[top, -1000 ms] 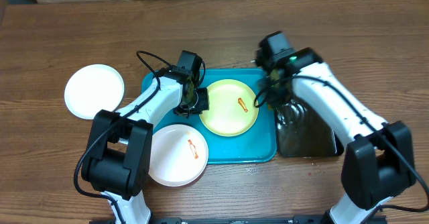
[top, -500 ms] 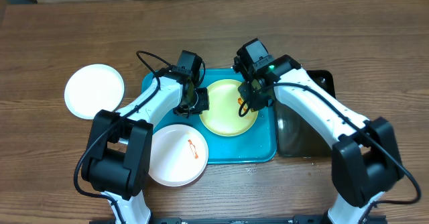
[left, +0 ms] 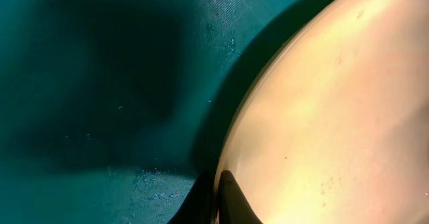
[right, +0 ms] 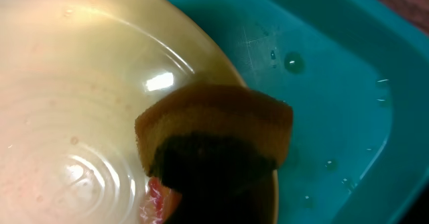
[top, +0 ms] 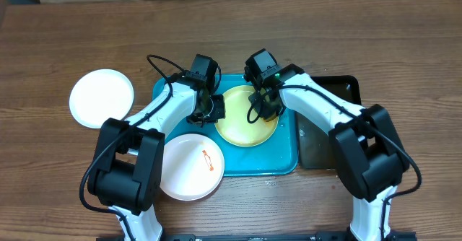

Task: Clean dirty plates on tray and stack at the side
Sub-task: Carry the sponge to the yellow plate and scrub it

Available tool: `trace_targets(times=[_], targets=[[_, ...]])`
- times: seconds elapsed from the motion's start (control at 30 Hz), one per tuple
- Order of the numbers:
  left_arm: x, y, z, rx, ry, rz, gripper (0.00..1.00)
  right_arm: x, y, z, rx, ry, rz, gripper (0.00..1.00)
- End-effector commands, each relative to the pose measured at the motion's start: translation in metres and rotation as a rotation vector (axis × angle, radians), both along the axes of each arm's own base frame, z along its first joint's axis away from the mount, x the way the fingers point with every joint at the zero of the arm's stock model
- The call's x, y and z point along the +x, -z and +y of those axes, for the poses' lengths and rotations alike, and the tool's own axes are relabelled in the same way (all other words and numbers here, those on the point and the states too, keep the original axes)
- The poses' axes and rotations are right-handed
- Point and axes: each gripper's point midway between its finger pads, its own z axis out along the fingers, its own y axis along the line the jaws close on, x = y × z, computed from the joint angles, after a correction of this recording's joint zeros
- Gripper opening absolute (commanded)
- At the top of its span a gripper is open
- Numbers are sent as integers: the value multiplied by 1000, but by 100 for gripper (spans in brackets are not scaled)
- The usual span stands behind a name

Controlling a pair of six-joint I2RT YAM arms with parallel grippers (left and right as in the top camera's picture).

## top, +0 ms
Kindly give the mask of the light green plate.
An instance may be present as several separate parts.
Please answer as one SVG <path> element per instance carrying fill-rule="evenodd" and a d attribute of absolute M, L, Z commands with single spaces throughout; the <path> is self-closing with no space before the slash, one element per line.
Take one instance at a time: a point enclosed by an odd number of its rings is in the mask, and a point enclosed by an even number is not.
<path fill-rule="evenodd" d="M 255 92 L 250 85 L 240 85 L 224 94 L 225 117 L 215 123 L 219 135 L 235 146 L 250 147 L 262 144 L 275 132 L 279 119 L 265 121 L 259 118 L 255 123 L 247 120 L 250 102 L 248 97 Z"/>

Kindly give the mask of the white plate with sauce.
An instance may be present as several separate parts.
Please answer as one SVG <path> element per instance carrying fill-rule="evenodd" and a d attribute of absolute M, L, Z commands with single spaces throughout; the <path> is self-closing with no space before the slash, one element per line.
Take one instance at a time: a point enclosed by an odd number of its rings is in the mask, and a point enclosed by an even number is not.
<path fill-rule="evenodd" d="M 100 128 L 109 118 L 126 117 L 133 103 L 131 81 L 113 69 L 98 69 L 84 75 L 69 95 L 71 115 L 88 128 Z"/>

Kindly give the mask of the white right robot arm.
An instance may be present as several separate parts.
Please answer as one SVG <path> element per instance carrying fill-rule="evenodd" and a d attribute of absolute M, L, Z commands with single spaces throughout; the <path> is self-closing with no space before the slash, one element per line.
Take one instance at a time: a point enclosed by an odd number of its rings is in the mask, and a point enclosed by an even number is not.
<path fill-rule="evenodd" d="M 294 64 L 284 68 L 248 64 L 244 78 L 255 89 L 249 100 L 259 118 L 270 121 L 288 108 L 328 135 L 336 173 L 353 197 L 349 237 L 392 239 L 391 201 L 400 194 L 398 184 L 410 161 L 387 110 L 343 100 Z"/>

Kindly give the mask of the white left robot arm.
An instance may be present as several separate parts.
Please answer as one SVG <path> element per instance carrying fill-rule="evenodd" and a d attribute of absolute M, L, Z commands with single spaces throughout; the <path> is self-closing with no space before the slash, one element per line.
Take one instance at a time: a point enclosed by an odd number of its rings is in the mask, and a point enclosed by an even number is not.
<path fill-rule="evenodd" d="M 224 97 L 214 88 L 203 80 L 169 77 L 145 109 L 125 120 L 109 118 L 103 123 L 79 198 L 86 209 L 116 215 L 122 240 L 162 239 L 153 203 L 165 139 L 183 119 L 202 126 L 225 116 Z"/>

